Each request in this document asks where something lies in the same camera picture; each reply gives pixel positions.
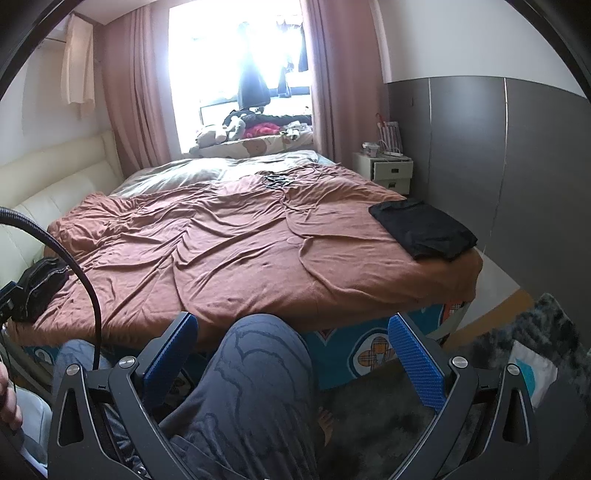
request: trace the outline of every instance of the wrinkled bedsheet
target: wrinkled bedsheet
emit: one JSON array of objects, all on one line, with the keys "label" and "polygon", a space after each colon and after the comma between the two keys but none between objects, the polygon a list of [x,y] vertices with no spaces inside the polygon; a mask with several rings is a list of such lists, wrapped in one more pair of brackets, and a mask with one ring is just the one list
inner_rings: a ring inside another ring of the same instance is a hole
[{"label": "wrinkled bedsheet", "polygon": [[189,158],[173,161],[161,167],[140,170],[125,180],[111,195],[132,197],[144,193],[188,187],[200,182],[233,181],[262,170],[281,172],[306,163],[334,165],[330,160],[312,150],[245,158],[243,160],[234,160],[232,158]]},{"label": "wrinkled bedsheet", "polygon": [[[283,175],[291,183],[279,189],[255,174],[131,198],[94,193],[52,223],[96,289],[104,340],[141,349],[188,311],[197,347],[210,349],[252,313],[309,332],[474,298],[475,250],[413,261],[369,214],[397,193],[336,166]],[[90,300],[71,275],[34,325],[8,328],[21,345],[92,341]]]}]

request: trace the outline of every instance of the upholstered bed frame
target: upholstered bed frame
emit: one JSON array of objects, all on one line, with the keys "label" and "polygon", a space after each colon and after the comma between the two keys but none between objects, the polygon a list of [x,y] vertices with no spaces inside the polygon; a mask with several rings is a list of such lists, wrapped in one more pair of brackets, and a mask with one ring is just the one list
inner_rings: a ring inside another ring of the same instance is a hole
[{"label": "upholstered bed frame", "polygon": [[[113,132],[106,131],[0,167],[0,205],[47,228],[89,193],[109,194],[123,180]],[[33,237],[0,225],[0,287],[17,281],[42,254],[42,244]]]}]

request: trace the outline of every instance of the black pouch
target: black pouch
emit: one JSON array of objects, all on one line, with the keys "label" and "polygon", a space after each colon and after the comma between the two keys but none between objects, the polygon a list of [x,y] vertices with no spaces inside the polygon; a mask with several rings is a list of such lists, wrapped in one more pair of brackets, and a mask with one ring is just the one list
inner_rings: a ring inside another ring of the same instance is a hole
[{"label": "black pouch", "polygon": [[53,296],[66,284],[69,275],[66,263],[60,258],[44,257],[27,268],[18,281],[22,301],[12,312],[12,320],[35,323]]}]

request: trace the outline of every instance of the folded black cloth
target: folded black cloth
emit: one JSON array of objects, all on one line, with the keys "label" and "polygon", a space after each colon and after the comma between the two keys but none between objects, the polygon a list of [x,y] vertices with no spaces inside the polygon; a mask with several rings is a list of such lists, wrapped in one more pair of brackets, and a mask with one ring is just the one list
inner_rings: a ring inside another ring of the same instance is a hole
[{"label": "folded black cloth", "polygon": [[454,260],[478,241],[460,222],[420,200],[378,203],[369,213],[415,260]]}]

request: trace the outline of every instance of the gray pants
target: gray pants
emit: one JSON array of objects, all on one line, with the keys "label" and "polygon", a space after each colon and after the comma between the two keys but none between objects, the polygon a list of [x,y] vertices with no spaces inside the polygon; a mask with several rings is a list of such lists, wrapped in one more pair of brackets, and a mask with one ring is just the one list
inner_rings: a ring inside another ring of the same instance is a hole
[{"label": "gray pants", "polygon": [[[93,346],[67,342],[56,360],[54,395],[68,365],[92,367]],[[110,368],[101,358],[101,368]],[[317,479],[315,384],[301,337],[279,318],[236,322],[187,400],[160,428],[200,479]],[[141,460],[115,410],[109,422],[130,468]]]}]

